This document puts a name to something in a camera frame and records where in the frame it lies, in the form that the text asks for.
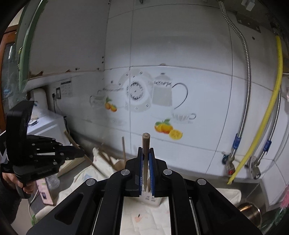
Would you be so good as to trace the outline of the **person's left hand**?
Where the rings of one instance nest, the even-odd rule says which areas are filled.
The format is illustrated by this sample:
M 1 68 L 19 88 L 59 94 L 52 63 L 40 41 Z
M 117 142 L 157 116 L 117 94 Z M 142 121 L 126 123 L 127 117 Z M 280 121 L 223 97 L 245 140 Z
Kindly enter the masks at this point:
M 23 191 L 27 194 L 33 194 L 35 192 L 36 183 L 35 182 L 29 182 L 26 184 L 26 186 L 21 183 L 18 178 L 13 173 L 2 173 L 4 181 L 7 182 L 13 189 L 16 188 L 16 186 L 23 189 Z

